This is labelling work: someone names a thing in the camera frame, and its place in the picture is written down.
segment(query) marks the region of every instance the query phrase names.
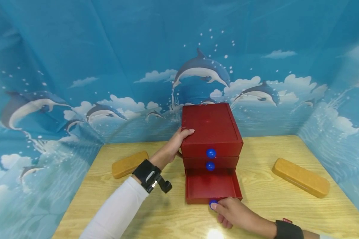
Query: sponge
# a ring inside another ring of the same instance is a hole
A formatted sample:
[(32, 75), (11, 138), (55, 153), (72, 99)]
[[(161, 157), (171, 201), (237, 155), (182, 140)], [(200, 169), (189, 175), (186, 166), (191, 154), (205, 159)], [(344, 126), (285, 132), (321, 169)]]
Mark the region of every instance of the sponge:
[(283, 158), (277, 159), (272, 171), (275, 175), (318, 198), (325, 197), (330, 190), (330, 182), (327, 179)]
[(114, 162), (112, 164), (113, 177), (119, 179), (132, 173), (145, 159), (149, 159), (148, 153), (146, 151), (141, 151)]

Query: black wrist strap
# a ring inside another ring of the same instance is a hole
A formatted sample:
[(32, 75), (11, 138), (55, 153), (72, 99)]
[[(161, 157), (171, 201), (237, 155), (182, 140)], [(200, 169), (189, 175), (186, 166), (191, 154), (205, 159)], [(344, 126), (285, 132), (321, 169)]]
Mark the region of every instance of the black wrist strap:
[(285, 221), (275, 221), (276, 237), (274, 239), (304, 239), (303, 231), (300, 227)]
[(150, 193), (156, 184), (160, 186), (164, 193), (167, 193), (172, 184), (169, 181), (165, 181), (161, 176), (161, 170), (152, 163), (145, 159), (132, 173), (141, 181), (141, 186)]

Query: red drawer box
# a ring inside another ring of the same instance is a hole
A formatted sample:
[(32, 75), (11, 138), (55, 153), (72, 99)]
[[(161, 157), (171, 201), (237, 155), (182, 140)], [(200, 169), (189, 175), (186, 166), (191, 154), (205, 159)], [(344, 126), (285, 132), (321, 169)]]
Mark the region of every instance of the red drawer box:
[(225, 197), (242, 199), (235, 167), (243, 141), (230, 105), (184, 106), (182, 127), (195, 129), (181, 146), (186, 202), (209, 204)]

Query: table surface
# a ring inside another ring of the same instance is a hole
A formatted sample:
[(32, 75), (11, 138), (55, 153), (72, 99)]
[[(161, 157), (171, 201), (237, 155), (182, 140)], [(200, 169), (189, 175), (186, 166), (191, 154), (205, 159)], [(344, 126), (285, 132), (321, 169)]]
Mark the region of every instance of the table surface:
[[(359, 212), (316, 157), (297, 136), (243, 138), (237, 165), (242, 202), (269, 220), (291, 220), (310, 231), (336, 238), (359, 238)], [(79, 238), (106, 199), (128, 177), (114, 179), (111, 165), (146, 150), (153, 155), (164, 142), (104, 145), (69, 206), (53, 239)], [(330, 181), (323, 199), (303, 191), (271, 172), (277, 158), (284, 158)], [(126, 229), (122, 238), (258, 238), (238, 228), (223, 229), (208, 205), (185, 203), (185, 172), (180, 158), (162, 176), (172, 183), (167, 194), (155, 189)]]

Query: blue knob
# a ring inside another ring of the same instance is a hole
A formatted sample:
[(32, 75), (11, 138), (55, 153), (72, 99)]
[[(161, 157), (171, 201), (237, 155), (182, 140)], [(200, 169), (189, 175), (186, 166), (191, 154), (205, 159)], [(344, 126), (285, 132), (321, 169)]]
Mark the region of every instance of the blue knob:
[(213, 162), (207, 162), (206, 163), (206, 169), (209, 171), (213, 171), (215, 169), (215, 164)]
[(215, 158), (217, 156), (217, 152), (214, 149), (208, 149), (206, 152), (208, 158)]
[(209, 207), (211, 208), (211, 204), (212, 203), (217, 203), (218, 204), (218, 202), (217, 202), (217, 200), (212, 200), (212, 201), (210, 201), (210, 203), (209, 203)]

